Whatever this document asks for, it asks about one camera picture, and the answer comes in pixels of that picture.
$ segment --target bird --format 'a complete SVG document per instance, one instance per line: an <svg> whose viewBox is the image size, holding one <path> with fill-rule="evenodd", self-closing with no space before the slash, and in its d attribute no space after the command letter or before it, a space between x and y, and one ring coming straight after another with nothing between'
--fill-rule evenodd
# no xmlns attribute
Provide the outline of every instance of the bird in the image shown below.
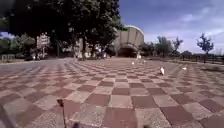
<svg viewBox="0 0 224 128"><path fill-rule="evenodd" d="M164 75L165 72L164 72L164 68L163 67L161 67L160 72L161 72L162 75Z"/></svg>
<svg viewBox="0 0 224 128"><path fill-rule="evenodd" d="M187 68L186 68L186 67L183 67L182 69L183 69L183 70L187 70Z"/></svg>

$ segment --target plaza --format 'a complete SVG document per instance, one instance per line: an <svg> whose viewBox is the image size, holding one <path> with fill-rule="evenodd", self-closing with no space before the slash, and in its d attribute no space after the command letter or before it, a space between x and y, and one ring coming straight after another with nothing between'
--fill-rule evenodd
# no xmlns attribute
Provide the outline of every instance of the plaza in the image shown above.
<svg viewBox="0 0 224 128"><path fill-rule="evenodd" d="M67 128L222 128L224 74L204 66L134 58L0 65L0 127L10 127L6 115L18 128L63 128L61 98Z"/></svg>

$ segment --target paving tile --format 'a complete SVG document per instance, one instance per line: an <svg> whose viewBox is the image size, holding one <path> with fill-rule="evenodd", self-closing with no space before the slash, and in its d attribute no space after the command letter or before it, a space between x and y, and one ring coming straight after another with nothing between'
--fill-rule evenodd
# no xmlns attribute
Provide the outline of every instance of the paving tile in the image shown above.
<svg viewBox="0 0 224 128"><path fill-rule="evenodd" d="M100 80L88 80L85 85L97 86L100 83Z"/></svg>
<svg viewBox="0 0 224 128"><path fill-rule="evenodd" d="M204 128L223 128L224 116L214 115L209 118L200 120L200 123L204 126Z"/></svg>
<svg viewBox="0 0 224 128"><path fill-rule="evenodd" d="M217 97L212 98L212 100L224 107L224 98L223 97L217 96Z"/></svg>
<svg viewBox="0 0 224 128"><path fill-rule="evenodd" d="M34 104L40 107L43 110L49 110L57 105L57 99L59 97L48 95L39 100L37 100Z"/></svg>
<svg viewBox="0 0 224 128"><path fill-rule="evenodd" d="M138 128L142 128L144 125L151 128L171 127L159 108L136 109L135 112L138 120Z"/></svg>
<svg viewBox="0 0 224 128"><path fill-rule="evenodd" d="M25 128L63 128L63 117L53 112L41 114Z"/></svg>
<svg viewBox="0 0 224 128"><path fill-rule="evenodd" d="M37 92L37 91L33 88L25 88L25 89L17 92L17 94L20 95L21 97L25 97L25 96L30 95L30 94L35 93L35 92Z"/></svg>
<svg viewBox="0 0 224 128"><path fill-rule="evenodd" d="M105 82L105 81L102 81L99 83L99 86L107 86L107 87L112 87L114 85L113 82Z"/></svg>
<svg viewBox="0 0 224 128"><path fill-rule="evenodd" d="M194 102L194 100L192 100L185 94L171 95L171 97L179 104L187 104L187 103Z"/></svg>
<svg viewBox="0 0 224 128"><path fill-rule="evenodd" d="M55 91L52 95L58 96L58 97L61 97L61 98L65 98L69 94L71 94L72 92L73 92L73 90L61 88L60 90Z"/></svg>
<svg viewBox="0 0 224 128"><path fill-rule="evenodd" d="M112 95L109 107L115 108L133 108L130 96Z"/></svg>
<svg viewBox="0 0 224 128"><path fill-rule="evenodd" d="M201 120L203 118L212 116L212 112L201 106L199 103L189 103L183 105L183 107L186 109L186 111L190 112L196 120Z"/></svg>
<svg viewBox="0 0 224 128"><path fill-rule="evenodd" d="M80 111L81 103L65 99L63 100L63 103L64 103L65 117L67 119L70 119L72 115ZM62 108L59 105L54 106L52 109L50 109L50 111L54 112L55 114L63 115Z"/></svg>
<svg viewBox="0 0 224 128"><path fill-rule="evenodd" d="M86 83L87 80L81 80L81 79L78 79L76 81L74 81L75 84L84 84Z"/></svg>
<svg viewBox="0 0 224 128"><path fill-rule="evenodd" d="M9 94L9 95L6 95L6 96L0 98L0 104L5 105L5 104L12 102L14 100L17 100L19 98L20 98L20 96L17 94Z"/></svg>
<svg viewBox="0 0 224 128"><path fill-rule="evenodd" d="M180 90L183 93L193 92L193 90L189 87L177 87L177 89Z"/></svg>
<svg viewBox="0 0 224 128"><path fill-rule="evenodd" d="M159 107L170 107L178 105L178 103L169 95L156 95L153 96L153 98Z"/></svg>
<svg viewBox="0 0 224 128"><path fill-rule="evenodd" d="M34 92L28 96L25 96L24 98L30 102L35 102L35 101L45 97L46 95L47 95L46 93L38 91L38 92Z"/></svg>
<svg viewBox="0 0 224 128"><path fill-rule="evenodd" d="M218 90L218 89L211 89L209 90L211 93L213 93L216 96L224 96L224 92Z"/></svg>
<svg viewBox="0 0 224 128"><path fill-rule="evenodd" d="M57 87L57 86L47 86L46 88L42 89L41 91L46 93L46 94L51 94L55 91L58 91L60 90L61 88L60 87Z"/></svg>
<svg viewBox="0 0 224 128"><path fill-rule="evenodd" d="M164 95L166 94L161 88L148 88L150 95Z"/></svg>
<svg viewBox="0 0 224 128"><path fill-rule="evenodd" d="M92 92L95 88L96 88L95 86L82 85L82 86L79 87L77 90L78 90L78 91Z"/></svg>
<svg viewBox="0 0 224 128"><path fill-rule="evenodd" d="M153 83L156 83L156 84L158 84L158 83L165 83L165 81L162 80L162 79L151 79L151 80L153 81Z"/></svg>
<svg viewBox="0 0 224 128"><path fill-rule="evenodd" d="M90 94L91 93L89 92L74 91L73 93L69 94L65 99L83 103L89 97Z"/></svg>
<svg viewBox="0 0 224 128"><path fill-rule="evenodd" d="M162 107L161 111L171 125L185 123L194 120L193 116L182 106Z"/></svg>
<svg viewBox="0 0 224 128"><path fill-rule="evenodd" d="M159 86L155 83L143 83L143 85L145 86L145 88L159 88Z"/></svg>
<svg viewBox="0 0 224 128"><path fill-rule="evenodd" d="M81 84L70 83L64 86L63 88L70 89L70 90L77 90L81 86L82 86Z"/></svg>
<svg viewBox="0 0 224 128"><path fill-rule="evenodd" d="M163 87L162 89L167 94L182 94L182 92L176 89L175 87Z"/></svg>
<svg viewBox="0 0 224 128"><path fill-rule="evenodd" d="M11 91L11 90L4 90L4 91L1 91L0 92L0 98L1 97L4 97L4 96L7 96L7 95L10 95L10 94L12 94L13 93L13 91Z"/></svg>
<svg viewBox="0 0 224 128"><path fill-rule="evenodd" d="M6 128L5 124L0 120L0 128Z"/></svg>
<svg viewBox="0 0 224 128"><path fill-rule="evenodd" d="M134 108L156 108L158 107L151 96L132 96Z"/></svg>
<svg viewBox="0 0 224 128"><path fill-rule="evenodd" d="M136 128L137 119L133 109L107 108L102 128Z"/></svg>
<svg viewBox="0 0 224 128"><path fill-rule="evenodd" d="M98 106L107 106L110 101L110 96L109 95L103 95L103 94L91 94L85 103L88 104L95 104Z"/></svg>
<svg viewBox="0 0 224 128"><path fill-rule="evenodd" d="M4 105L8 115L15 115L25 111L31 103L26 99L20 98Z"/></svg>
<svg viewBox="0 0 224 128"><path fill-rule="evenodd" d="M80 112L75 113L71 120L99 127L103 122L105 112L105 107L83 104L80 108Z"/></svg>
<svg viewBox="0 0 224 128"><path fill-rule="evenodd" d="M172 127L173 128L204 128L200 123L196 121L181 123L181 124L174 125Z"/></svg>
<svg viewBox="0 0 224 128"><path fill-rule="evenodd" d="M216 102L210 100L210 99L207 99L207 100L204 100L204 101L201 101L199 102L202 106L204 106L205 108L207 108L209 111L215 113L215 112L219 112L221 111L222 109L224 109L223 106L217 104Z"/></svg>
<svg viewBox="0 0 224 128"><path fill-rule="evenodd" d="M131 96L148 96L149 92L145 88L131 88Z"/></svg>
<svg viewBox="0 0 224 128"><path fill-rule="evenodd" d="M16 115L16 123L21 127L25 127L34 119L40 116L44 111L35 105L31 105L26 111Z"/></svg>
<svg viewBox="0 0 224 128"><path fill-rule="evenodd" d="M188 93L186 93L186 95L197 102L207 99L206 96L202 95L199 92L188 92Z"/></svg>
<svg viewBox="0 0 224 128"><path fill-rule="evenodd" d="M159 87L171 87L171 85L168 84L168 83L157 83L157 85L158 85Z"/></svg>
<svg viewBox="0 0 224 128"><path fill-rule="evenodd" d="M110 94L112 93L112 91L113 91L113 87L97 86L97 87L93 90L93 93L110 95Z"/></svg>
<svg viewBox="0 0 224 128"><path fill-rule="evenodd" d="M129 83L130 88L145 88L142 83Z"/></svg>
<svg viewBox="0 0 224 128"><path fill-rule="evenodd" d="M114 88L112 95L130 95L129 88Z"/></svg>
<svg viewBox="0 0 224 128"><path fill-rule="evenodd" d="M211 93L210 91L208 91L208 90L200 91L199 93L201 93L202 95L204 95L204 96L206 96L208 98L215 97L215 95L213 93Z"/></svg>
<svg viewBox="0 0 224 128"><path fill-rule="evenodd" d="M142 83L139 79L128 79L128 83Z"/></svg>
<svg viewBox="0 0 224 128"><path fill-rule="evenodd" d="M127 82L115 82L115 88L129 88L129 84Z"/></svg>

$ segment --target building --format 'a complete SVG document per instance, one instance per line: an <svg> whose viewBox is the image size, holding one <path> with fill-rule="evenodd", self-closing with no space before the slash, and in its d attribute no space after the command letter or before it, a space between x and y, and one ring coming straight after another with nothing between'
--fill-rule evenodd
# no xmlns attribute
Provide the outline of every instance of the building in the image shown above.
<svg viewBox="0 0 224 128"><path fill-rule="evenodd" d="M127 31L118 31L114 41L117 56L134 57L144 43L144 33L136 26L126 25Z"/></svg>

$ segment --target red paving tile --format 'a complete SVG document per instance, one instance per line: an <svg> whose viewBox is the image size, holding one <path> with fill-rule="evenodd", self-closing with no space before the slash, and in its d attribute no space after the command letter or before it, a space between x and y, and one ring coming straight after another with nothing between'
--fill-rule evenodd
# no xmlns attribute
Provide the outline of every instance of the red paving tile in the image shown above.
<svg viewBox="0 0 224 128"><path fill-rule="evenodd" d="M193 92L193 90L189 87L177 87L177 89L180 90L183 93Z"/></svg>
<svg viewBox="0 0 224 128"><path fill-rule="evenodd" d="M55 96L59 96L61 98L65 98L67 97L69 94L71 94L73 91L72 90L69 90L69 89L65 89L65 88L61 88L60 90L58 91L55 91L53 93L53 95Z"/></svg>
<svg viewBox="0 0 224 128"><path fill-rule="evenodd" d="M142 83L129 83L130 88L145 88Z"/></svg>
<svg viewBox="0 0 224 128"><path fill-rule="evenodd" d="M171 95L171 97L179 104L187 104L190 102L194 102L194 100L184 94Z"/></svg>
<svg viewBox="0 0 224 128"><path fill-rule="evenodd" d="M114 88L112 91L113 95L130 95L129 88Z"/></svg>
<svg viewBox="0 0 224 128"><path fill-rule="evenodd" d="M132 104L134 108L156 108L158 105L155 103L151 96L132 96Z"/></svg>
<svg viewBox="0 0 224 128"><path fill-rule="evenodd" d="M199 121L204 128L223 128L224 116L211 116Z"/></svg>
<svg viewBox="0 0 224 128"><path fill-rule="evenodd" d="M110 101L109 95L103 94L91 94L85 101L85 103L95 104L99 106L107 106Z"/></svg>
<svg viewBox="0 0 224 128"><path fill-rule="evenodd" d="M5 104L7 104L9 102L12 102L12 101L14 101L16 99L19 99L19 98L20 98L20 96L17 95L17 94L10 94L10 95L7 95L7 96L4 96L4 97L0 98L0 104L5 105Z"/></svg>
<svg viewBox="0 0 224 128"><path fill-rule="evenodd" d="M224 109L223 106L217 104L216 102L210 99L203 100L199 103L211 112L219 112L220 110Z"/></svg>
<svg viewBox="0 0 224 128"><path fill-rule="evenodd" d="M182 106L163 107L161 110L172 125L194 120L193 116Z"/></svg>
<svg viewBox="0 0 224 128"><path fill-rule="evenodd" d="M16 122L20 126L25 127L27 124L31 123L31 121L33 121L35 118L40 116L42 113L44 113L42 109L32 105L28 107L26 111L16 115Z"/></svg>
<svg viewBox="0 0 224 128"><path fill-rule="evenodd" d="M30 94L28 96L25 96L24 98L27 99L28 101L34 103L35 101L37 101L37 100L39 100L39 99L41 99L41 98L43 98L45 96L47 96L46 93L38 91L38 92L34 92L34 93L32 93L32 94Z"/></svg>
<svg viewBox="0 0 224 128"><path fill-rule="evenodd" d="M133 109L107 108L102 127L136 128L135 111Z"/></svg>
<svg viewBox="0 0 224 128"><path fill-rule="evenodd" d="M164 95L166 94L161 88L148 88L150 95Z"/></svg>
<svg viewBox="0 0 224 128"><path fill-rule="evenodd" d="M95 86L90 86L90 85L82 85L79 87L77 90L78 91L85 91L85 92L92 92L96 87Z"/></svg>
<svg viewBox="0 0 224 128"><path fill-rule="evenodd" d="M63 102L64 102L65 116L67 118L70 118L74 113L80 111L81 106L80 103L76 103L71 100L63 100ZM50 111L62 116L62 108L59 105L56 105Z"/></svg>
<svg viewBox="0 0 224 128"><path fill-rule="evenodd" d="M112 87L114 85L113 82L105 82L105 81L102 81L99 83L99 86L109 86L109 87Z"/></svg>

